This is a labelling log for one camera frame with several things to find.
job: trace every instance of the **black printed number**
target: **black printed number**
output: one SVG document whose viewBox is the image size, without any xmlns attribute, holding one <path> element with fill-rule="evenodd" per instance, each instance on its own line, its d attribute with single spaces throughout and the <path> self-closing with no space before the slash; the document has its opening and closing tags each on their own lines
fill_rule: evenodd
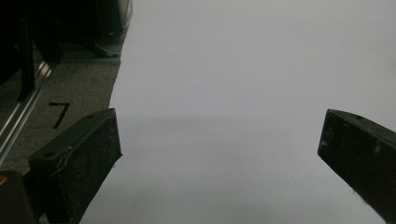
<svg viewBox="0 0 396 224">
<path fill-rule="evenodd" d="M 59 125 L 61 124 L 62 120 L 64 119 L 64 115 L 66 114 L 67 109 L 70 106 L 70 103 L 54 103 L 50 102 L 49 105 L 62 105 L 64 106 L 64 110 L 62 111 L 61 115 L 59 116 L 58 120 L 56 121 L 53 129 L 58 129 Z"/>
</svg>

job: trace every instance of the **black object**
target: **black object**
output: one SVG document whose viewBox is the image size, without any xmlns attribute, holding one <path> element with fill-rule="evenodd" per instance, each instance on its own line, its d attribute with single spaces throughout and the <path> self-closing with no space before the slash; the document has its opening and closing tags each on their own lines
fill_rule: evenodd
<svg viewBox="0 0 396 224">
<path fill-rule="evenodd" d="M 0 223 L 36 224 L 21 175 L 0 172 Z"/>
<path fill-rule="evenodd" d="M 76 35 L 98 42 L 123 32 L 118 0 L 41 0 L 42 11 Z"/>
<path fill-rule="evenodd" d="M 115 110 L 91 114 L 29 158 L 31 171 L 23 177 L 29 200 L 13 193 L 30 201 L 35 218 L 46 213 L 50 223 L 79 223 L 120 156 Z M 5 207 L 1 213 L 17 217 L 26 211 Z"/>
<path fill-rule="evenodd" d="M 0 6 L 0 85 L 21 68 L 21 55 L 14 44 L 19 39 L 18 4 L 3 0 Z"/>
<path fill-rule="evenodd" d="M 21 94 L 23 101 L 35 88 L 35 71 L 33 62 L 32 13 L 26 1 L 20 1 L 19 21 L 21 29 Z"/>
<path fill-rule="evenodd" d="M 396 223 L 396 133 L 328 110 L 319 156 L 388 223 Z"/>
</svg>

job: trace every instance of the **white surface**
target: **white surface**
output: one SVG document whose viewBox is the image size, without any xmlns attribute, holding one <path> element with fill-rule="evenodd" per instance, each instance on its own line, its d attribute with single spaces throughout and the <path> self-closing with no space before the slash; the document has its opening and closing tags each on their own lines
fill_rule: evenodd
<svg viewBox="0 0 396 224">
<path fill-rule="evenodd" d="M 396 130 L 396 2 L 134 0 L 123 157 L 82 223 L 383 223 L 317 155 L 327 108 Z"/>
</svg>

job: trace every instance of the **gray floor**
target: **gray floor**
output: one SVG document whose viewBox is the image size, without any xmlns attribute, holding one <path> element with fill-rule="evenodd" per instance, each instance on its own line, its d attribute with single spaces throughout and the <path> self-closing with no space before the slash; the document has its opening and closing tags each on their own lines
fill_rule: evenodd
<svg viewBox="0 0 396 224">
<path fill-rule="evenodd" d="M 110 49 L 120 51 L 121 47 L 119 40 Z M 119 58 L 97 59 L 84 49 L 67 51 L 61 63 L 51 67 L 49 81 L 42 87 L 32 113 L 0 169 L 27 173 L 29 155 L 84 116 L 108 108 L 119 67 Z M 20 85 L 20 74 L 16 74 L 0 86 L 1 127 L 18 103 Z M 70 104 L 57 128 L 54 124 L 64 107 L 50 103 Z"/>
</svg>

